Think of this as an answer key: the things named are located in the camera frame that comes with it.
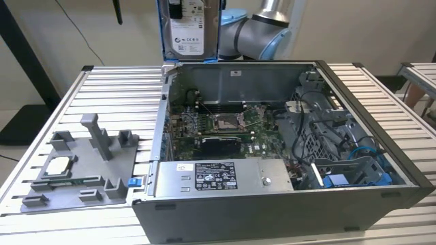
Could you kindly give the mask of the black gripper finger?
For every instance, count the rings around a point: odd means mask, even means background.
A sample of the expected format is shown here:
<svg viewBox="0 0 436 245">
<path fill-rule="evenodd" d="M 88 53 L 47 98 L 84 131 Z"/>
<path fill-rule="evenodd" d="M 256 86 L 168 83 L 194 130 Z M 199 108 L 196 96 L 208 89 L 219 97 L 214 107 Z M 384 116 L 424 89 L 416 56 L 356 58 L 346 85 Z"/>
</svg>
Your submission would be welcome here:
<svg viewBox="0 0 436 245">
<path fill-rule="evenodd" d="M 170 0 L 170 17 L 182 18 L 182 0 Z"/>
</svg>

